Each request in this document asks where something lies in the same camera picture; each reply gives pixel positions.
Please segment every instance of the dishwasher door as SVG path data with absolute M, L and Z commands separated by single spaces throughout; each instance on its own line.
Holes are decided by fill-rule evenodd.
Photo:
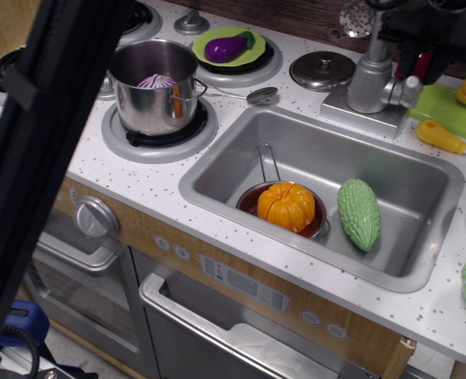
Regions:
M 253 324 L 294 339 L 293 333 L 202 284 L 133 252 L 148 273 L 139 295 L 145 306 L 161 377 L 170 379 L 338 379 L 340 375 Z M 207 318 L 197 314 L 201 310 Z M 300 337 L 302 349 L 320 347 Z

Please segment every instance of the blue object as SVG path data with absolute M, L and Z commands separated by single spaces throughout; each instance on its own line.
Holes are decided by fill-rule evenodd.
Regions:
M 15 299 L 5 320 L 5 325 L 12 325 L 32 335 L 39 346 L 45 341 L 51 326 L 49 318 L 35 302 Z M 2 346 L 25 346 L 26 343 L 14 336 L 0 335 Z

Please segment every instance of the dishwasher handle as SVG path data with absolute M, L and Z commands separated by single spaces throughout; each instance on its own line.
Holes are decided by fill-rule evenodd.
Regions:
M 92 277 L 105 276 L 118 264 L 117 255 L 103 246 L 92 254 L 86 254 L 45 231 L 36 246 L 47 256 Z
M 165 280 L 150 274 L 139 290 L 147 310 L 170 318 L 189 332 L 277 379 L 340 379 L 335 373 L 248 324 L 224 330 L 160 293 Z

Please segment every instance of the sink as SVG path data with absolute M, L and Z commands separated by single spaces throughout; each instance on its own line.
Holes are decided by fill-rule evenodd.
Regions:
M 310 240 L 235 208 L 264 180 L 257 147 L 266 143 L 281 179 L 323 200 L 326 235 Z M 378 198 L 381 237 L 368 253 L 339 219 L 336 196 L 349 178 L 368 183 Z M 179 183 L 191 203 L 397 292 L 417 291 L 430 278 L 463 187 L 451 163 L 275 106 L 247 109 Z

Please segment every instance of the black metal pole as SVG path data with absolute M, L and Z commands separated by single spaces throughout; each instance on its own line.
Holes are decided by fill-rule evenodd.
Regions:
M 87 121 L 133 0 L 42 0 L 3 86 L 0 331 Z

